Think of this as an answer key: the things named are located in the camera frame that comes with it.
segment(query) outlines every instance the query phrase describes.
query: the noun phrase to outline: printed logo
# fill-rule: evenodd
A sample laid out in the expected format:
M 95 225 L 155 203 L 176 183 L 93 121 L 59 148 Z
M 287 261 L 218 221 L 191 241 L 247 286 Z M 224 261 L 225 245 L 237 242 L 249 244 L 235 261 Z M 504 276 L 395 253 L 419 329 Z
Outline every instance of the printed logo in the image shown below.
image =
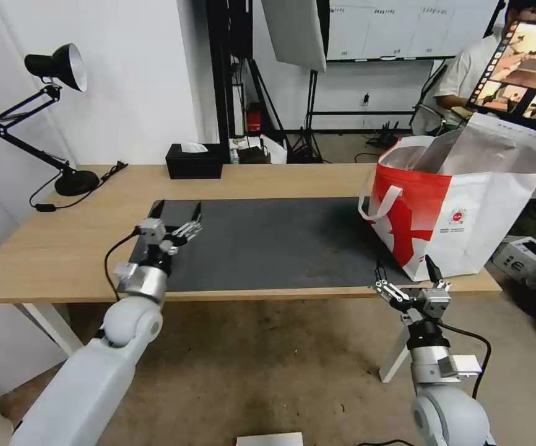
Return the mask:
M 461 208 L 454 209 L 450 215 L 449 224 L 451 226 L 463 225 L 464 219 L 466 218 L 466 210 Z

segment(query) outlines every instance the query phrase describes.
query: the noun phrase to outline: desk lamp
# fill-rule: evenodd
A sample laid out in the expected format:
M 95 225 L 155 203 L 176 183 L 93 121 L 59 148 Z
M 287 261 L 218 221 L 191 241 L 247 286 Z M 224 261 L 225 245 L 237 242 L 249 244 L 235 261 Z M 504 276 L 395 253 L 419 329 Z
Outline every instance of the desk lamp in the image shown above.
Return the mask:
M 99 184 L 99 178 L 95 173 L 88 170 L 76 170 L 70 167 L 68 160 L 36 149 L 8 133 L 11 127 L 59 101 L 59 92 L 62 87 L 53 81 L 54 78 L 74 90 L 80 92 L 87 90 L 87 73 L 78 48 L 75 44 L 68 43 L 60 46 L 51 56 L 28 55 L 25 57 L 25 67 L 29 73 L 39 77 L 46 85 L 38 93 L 0 113 L 0 138 L 58 169 L 61 177 L 56 181 L 55 188 L 60 195 L 75 196 L 93 191 Z M 47 102 L 41 103 L 30 111 L 13 113 L 44 95 L 50 98 Z

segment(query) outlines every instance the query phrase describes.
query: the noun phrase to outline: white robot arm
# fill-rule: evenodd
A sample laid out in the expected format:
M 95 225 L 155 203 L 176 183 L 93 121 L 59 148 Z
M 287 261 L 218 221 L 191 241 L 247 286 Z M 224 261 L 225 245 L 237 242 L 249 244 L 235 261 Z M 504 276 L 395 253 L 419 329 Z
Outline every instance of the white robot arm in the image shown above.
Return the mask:
M 160 208 L 153 214 L 160 217 Z M 126 394 L 138 360 L 163 325 L 171 257 L 202 229 L 200 207 L 180 228 L 147 218 L 134 231 L 146 259 L 116 274 L 128 296 L 105 313 L 98 334 L 73 354 L 24 416 L 11 446 L 94 446 Z
M 374 287 L 392 308 L 402 312 L 402 322 L 408 329 L 406 345 L 417 394 L 412 403 L 413 419 L 427 446 L 495 445 L 483 407 L 453 386 L 462 377 L 476 376 L 482 370 L 476 356 L 450 353 L 440 318 L 451 300 L 451 283 L 443 281 L 428 256 L 426 261 L 434 285 L 421 289 L 416 297 L 383 279 Z

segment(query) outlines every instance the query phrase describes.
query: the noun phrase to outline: monitor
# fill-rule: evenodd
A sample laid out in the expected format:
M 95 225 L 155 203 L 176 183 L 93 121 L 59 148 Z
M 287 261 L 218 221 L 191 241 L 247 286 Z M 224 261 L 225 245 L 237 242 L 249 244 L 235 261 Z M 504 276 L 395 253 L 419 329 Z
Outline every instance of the monitor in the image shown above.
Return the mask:
M 536 128 L 536 22 L 510 26 L 468 106 Z

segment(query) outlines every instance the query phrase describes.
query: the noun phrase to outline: power cord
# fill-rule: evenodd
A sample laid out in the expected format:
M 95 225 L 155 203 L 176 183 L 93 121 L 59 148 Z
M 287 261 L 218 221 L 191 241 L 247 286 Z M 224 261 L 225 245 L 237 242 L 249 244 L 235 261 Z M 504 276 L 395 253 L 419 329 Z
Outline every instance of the power cord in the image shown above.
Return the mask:
M 361 155 L 372 155 L 372 156 L 376 156 L 376 157 L 381 157 L 381 154 L 373 154 L 373 153 L 370 153 L 370 152 L 362 152 L 362 153 L 359 153 L 359 154 L 355 155 L 355 162 L 358 162 L 357 158 L 359 158 L 359 156 L 361 156 Z
M 474 398 L 476 400 L 477 395 L 478 395 L 478 388 L 480 387 L 480 383 L 483 380 L 483 376 L 485 375 L 486 367 L 489 364 L 489 360 L 491 359 L 491 343 L 489 341 L 487 341 L 487 339 L 484 338 L 483 336 L 481 336 L 480 334 L 476 334 L 476 333 L 473 333 L 471 331 L 462 330 L 460 328 L 456 328 L 456 327 L 453 327 L 451 325 L 444 324 L 443 322 L 441 322 L 439 320 L 432 319 L 429 316 L 425 316 L 425 318 L 428 321 L 431 321 L 434 324 L 437 324 L 441 328 L 445 328 L 446 330 L 453 331 L 454 333 L 458 333 L 459 335 L 464 335 L 464 336 L 468 336 L 470 338 L 477 339 L 477 340 L 481 341 L 486 346 L 485 358 L 483 359 L 483 364 L 480 367 L 481 371 L 480 371 L 480 373 L 479 373 L 479 375 L 477 377 L 476 382 L 474 383 L 474 388 L 472 389 L 472 398 Z
M 107 251 L 107 254 L 105 254 L 105 261 L 104 261 L 104 267 L 105 267 L 105 277 L 107 278 L 107 283 L 109 284 L 109 286 L 111 287 L 111 289 L 113 290 L 113 293 L 115 294 L 115 299 L 119 302 L 119 294 L 118 294 L 118 290 L 115 288 L 115 286 L 113 285 L 113 282 L 111 282 L 111 277 L 109 276 L 109 267 L 107 265 L 107 262 L 109 260 L 109 256 L 111 255 L 111 253 L 113 253 L 117 248 L 119 248 L 121 245 L 123 245 L 124 243 L 126 243 L 128 240 L 130 240 L 130 238 L 133 238 L 135 237 L 136 235 L 138 235 L 139 232 L 138 232 L 138 229 L 134 229 L 132 231 L 132 233 L 130 235 L 128 235 L 127 237 L 124 237 L 122 238 L 120 241 L 118 241 L 115 245 L 113 245 L 109 251 Z
M 103 186 L 103 184 L 105 184 L 107 182 L 107 180 L 109 180 L 113 175 L 115 175 L 116 173 L 118 173 L 120 170 L 122 169 L 125 169 L 126 167 L 128 166 L 127 163 L 124 163 L 124 162 L 121 162 L 121 161 L 118 161 L 117 164 L 115 166 L 113 166 L 109 172 L 107 172 L 106 174 L 104 174 L 100 181 L 99 181 L 99 184 L 97 185 L 96 188 L 94 188 L 92 191 L 89 191 L 87 192 L 86 194 L 84 194 L 82 197 L 80 197 L 78 200 L 74 201 L 73 203 L 70 203 L 70 204 L 66 204 L 64 206 L 56 206 L 55 204 L 51 204 L 51 203 L 33 203 L 33 198 L 39 193 L 41 192 L 45 186 L 47 186 L 48 184 L 50 184 L 53 180 L 55 180 L 56 178 L 58 178 L 62 172 L 58 172 L 55 177 L 53 177 L 52 179 L 48 180 L 43 186 L 39 187 L 39 189 L 37 189 L 32 195 L 31 197 L 29 197 L 28 199 L 28 203 L 29 205 L 31 206 L 31 208 L 34 208 L 36 211 L 38 212 L 55 212 L 57 211 L 58 209 L 67 209 L 67 208 L 71 208 L 72 206 L 75 206 L 76 204 L 80 203 L 82 200 L 84 200 L 86 197 L 88 197 L 89 195 L 91 195 L 94 191 L 96 191 L 97 189 L 99 189 L 99 187 Z
M 396 444 L 396 443 L 403 444 L 405 446 L 414 446 L 414 444 L 408 443 L 405 440 L 390 440 L 390 441 L 383 442 L 383 443 L 366 443 L 366 442 L 363 442 L 363 443 L 359 443 L 357 446 L 388 446 L 390 444 Z

